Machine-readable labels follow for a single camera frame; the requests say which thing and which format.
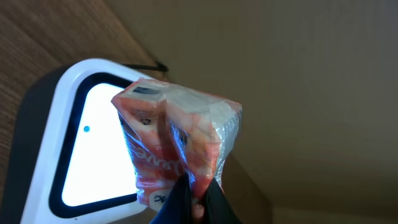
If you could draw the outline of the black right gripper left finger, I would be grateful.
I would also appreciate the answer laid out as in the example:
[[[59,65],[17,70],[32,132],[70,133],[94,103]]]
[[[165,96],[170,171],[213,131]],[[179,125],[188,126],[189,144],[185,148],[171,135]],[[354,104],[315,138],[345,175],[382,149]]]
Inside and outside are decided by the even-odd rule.
[[[192,193],[187,174],[182,175],[150,224],[191,224]]]

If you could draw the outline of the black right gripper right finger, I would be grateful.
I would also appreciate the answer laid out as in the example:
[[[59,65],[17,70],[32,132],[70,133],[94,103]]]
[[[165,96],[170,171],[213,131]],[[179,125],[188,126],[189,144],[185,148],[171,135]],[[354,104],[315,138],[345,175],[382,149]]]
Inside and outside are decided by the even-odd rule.
[[[206,224],[243,224],[234,213],[216,179],[210,182],[204,195]]]

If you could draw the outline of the red tissue pack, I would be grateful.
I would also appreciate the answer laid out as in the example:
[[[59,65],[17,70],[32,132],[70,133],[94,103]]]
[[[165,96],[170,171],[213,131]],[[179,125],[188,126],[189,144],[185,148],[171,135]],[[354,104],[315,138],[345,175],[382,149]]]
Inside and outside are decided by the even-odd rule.
[[[111,100],[135,168],[137,200],[160,211],[177,180],[188,176],[194,202],[212,180],[222,183],[242,106],[184,86],[141,78]]]

